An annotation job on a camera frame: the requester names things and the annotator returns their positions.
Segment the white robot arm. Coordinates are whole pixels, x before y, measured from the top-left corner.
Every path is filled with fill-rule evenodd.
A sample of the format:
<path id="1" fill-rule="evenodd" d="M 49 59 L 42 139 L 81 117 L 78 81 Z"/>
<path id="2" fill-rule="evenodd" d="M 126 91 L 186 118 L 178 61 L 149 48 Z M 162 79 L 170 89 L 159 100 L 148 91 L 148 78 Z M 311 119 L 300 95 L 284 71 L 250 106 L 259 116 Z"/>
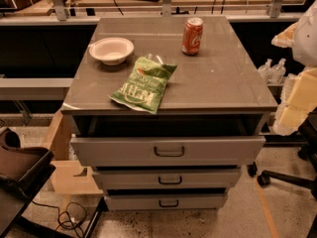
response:
<path id="1" fill-rule="evenodd" d="M 271 43 L 291 48 L 293 59 L 304 65 L 298 75 L 285 80 L 274 117 L 273 131 L 288 136 L 297 131 L 317 107 L 317 1 L 296 23 L 274 36 Z"/>

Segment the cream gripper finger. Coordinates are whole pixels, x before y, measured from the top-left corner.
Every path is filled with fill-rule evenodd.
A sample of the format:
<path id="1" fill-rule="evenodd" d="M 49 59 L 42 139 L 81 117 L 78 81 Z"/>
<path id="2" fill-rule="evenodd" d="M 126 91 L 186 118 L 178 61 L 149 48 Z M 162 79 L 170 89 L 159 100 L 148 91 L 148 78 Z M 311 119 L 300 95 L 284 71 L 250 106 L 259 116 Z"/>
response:
<path id="1" fill-rule="evenodd" d="M 297 131 L 317 107 L 317 67 L 306 66 L 298 75 L 290 74 L 284 81 L 272 129 L 288 136 Z"/>
<path id="2" fill-rule="evenodd" d="M 297 24 L 293 23 L 287 27 L 283 32 L 274 36 L 271 43 L 280 48 L 291 48 L 293 46 L 294 32 L 296 30 Z"/>

